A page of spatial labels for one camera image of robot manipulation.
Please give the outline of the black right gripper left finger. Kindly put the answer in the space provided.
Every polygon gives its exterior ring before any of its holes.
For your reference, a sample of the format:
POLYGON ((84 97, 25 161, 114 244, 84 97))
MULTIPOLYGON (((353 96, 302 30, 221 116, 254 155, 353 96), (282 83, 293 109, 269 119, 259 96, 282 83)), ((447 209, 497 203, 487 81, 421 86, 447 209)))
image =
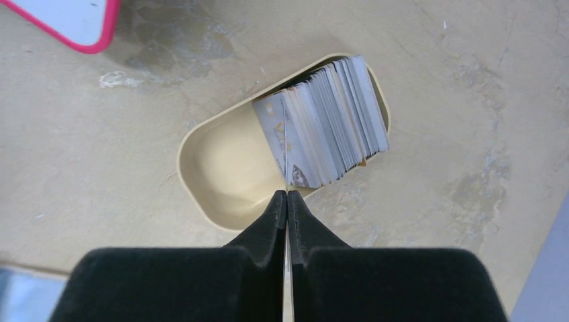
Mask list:
POLYGON ((99 248, 51 321, 281 321, 287 195, 218 248, 99 248))

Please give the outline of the beige card holder wallet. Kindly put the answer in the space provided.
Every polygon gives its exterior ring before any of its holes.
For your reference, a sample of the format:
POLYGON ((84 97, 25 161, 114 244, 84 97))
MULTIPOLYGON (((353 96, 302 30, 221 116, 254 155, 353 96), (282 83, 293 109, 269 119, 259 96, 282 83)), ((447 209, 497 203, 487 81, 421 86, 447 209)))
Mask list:
POLYGON ((48 321, 66 286, 63 276, 1 266, 1 320, 48 321))

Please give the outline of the white credit card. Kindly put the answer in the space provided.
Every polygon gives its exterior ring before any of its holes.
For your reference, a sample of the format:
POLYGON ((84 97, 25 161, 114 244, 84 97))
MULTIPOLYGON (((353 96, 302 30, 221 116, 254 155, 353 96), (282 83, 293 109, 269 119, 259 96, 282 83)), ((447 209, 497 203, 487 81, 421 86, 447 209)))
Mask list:
MULTIPOLYGON (((283 144, 283 154, 284 154, 284 179, 285 179, 285 192, 287 193, 290 188, 290 180, 289 180, 289 151, 288 151, 288 123, 287 123, 287 107, 285 101, 283 102, 283 131, 284 131, 284 144, 283 144)), ((290 227, 289 227, 289 216, 286 218, 286 251, 285 254, 287 258, 285 262, 287 263, 286 272, 288 273, 288 281, 289 281, 289 299, 291 302, 291 308, 289 309, 291 313, 291 321, 295 321, 295 309, 294 309, 294 292, 293 292, 293 263, 292 263, 292 254, 291 254, 291 242, 290 242, 290 227)))

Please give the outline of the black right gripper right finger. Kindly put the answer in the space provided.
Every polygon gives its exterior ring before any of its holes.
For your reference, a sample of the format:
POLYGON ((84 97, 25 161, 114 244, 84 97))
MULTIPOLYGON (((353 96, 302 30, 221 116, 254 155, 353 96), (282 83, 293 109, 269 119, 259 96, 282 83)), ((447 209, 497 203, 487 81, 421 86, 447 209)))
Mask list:
POLYGON ((458 248, 355 248, 287 194, 295 321, 506 321, 482 262, 458 248))

